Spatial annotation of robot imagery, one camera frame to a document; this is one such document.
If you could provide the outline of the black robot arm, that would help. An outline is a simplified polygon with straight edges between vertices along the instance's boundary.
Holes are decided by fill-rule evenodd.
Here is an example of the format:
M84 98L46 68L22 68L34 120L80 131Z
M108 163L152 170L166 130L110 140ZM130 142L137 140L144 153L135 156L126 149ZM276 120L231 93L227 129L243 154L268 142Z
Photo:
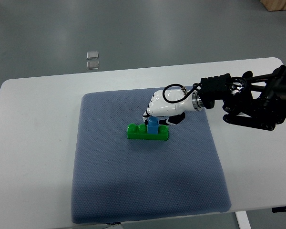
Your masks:
M223 120L229 124L272 131L286 119L285 65L260 76L247 71L241 77L226 73L202 78L193 89L206 109L223 101Z

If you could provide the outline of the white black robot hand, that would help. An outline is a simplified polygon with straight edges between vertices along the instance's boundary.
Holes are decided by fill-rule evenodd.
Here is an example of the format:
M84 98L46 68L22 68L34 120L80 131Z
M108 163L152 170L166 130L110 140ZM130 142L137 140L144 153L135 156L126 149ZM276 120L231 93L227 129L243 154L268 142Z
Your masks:
M160 125L177 125L185 119L185 112L201 111L196 92L185 98L182 90L172 89L153 93L146 111L143 113L143 122L148 123L150 116L159 118Z

